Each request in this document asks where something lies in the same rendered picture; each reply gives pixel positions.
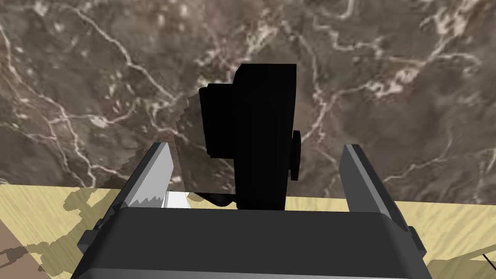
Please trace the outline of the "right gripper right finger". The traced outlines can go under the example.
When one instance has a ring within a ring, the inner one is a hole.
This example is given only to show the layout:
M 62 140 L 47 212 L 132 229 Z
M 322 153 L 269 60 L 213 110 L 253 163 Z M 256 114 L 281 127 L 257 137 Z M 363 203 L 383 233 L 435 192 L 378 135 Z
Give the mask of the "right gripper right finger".
M 350 212 L 398 212 L 396 203 L 357 144 L 344 146 L 339 173 Z

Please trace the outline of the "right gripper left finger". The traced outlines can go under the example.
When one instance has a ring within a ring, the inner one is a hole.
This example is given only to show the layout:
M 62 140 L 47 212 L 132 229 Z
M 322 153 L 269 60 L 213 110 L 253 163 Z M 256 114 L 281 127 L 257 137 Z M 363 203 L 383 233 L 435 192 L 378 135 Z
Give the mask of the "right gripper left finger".
M 162 208 L 172 171 L 169 145 L 153 143 L 119 193 L 121 207 Z

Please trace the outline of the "black box-shaped appliance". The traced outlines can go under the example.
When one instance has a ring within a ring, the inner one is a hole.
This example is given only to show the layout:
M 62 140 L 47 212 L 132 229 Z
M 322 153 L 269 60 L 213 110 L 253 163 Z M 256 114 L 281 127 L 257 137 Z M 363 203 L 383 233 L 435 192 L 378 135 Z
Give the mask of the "black box-shaped appliance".
M 287 182 L 298 179 L 296 80 L 295 64 L 245 63 L 232 83 L 199 90 L 206 152 L 233 161 L 239 210 L 284 210 Z

